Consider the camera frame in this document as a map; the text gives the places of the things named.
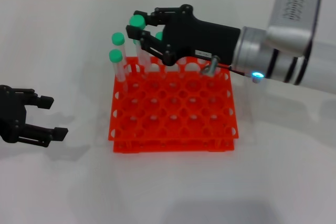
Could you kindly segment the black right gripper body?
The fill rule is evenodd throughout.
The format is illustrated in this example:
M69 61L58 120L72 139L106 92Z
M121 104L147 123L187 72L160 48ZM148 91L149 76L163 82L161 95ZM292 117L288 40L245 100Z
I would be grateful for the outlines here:
M199 57L196 51L217 56L219 63L229 66L239 39L240 29L197 19L193 7L184 4L175 8L161 8L164 24L163 63L175 64L183 57Z

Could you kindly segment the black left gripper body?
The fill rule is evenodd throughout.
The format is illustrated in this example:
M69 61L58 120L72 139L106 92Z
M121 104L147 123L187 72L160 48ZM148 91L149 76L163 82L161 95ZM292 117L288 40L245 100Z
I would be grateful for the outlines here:
M18 142L26 123L24 94L1 85L1 138L7 143Z

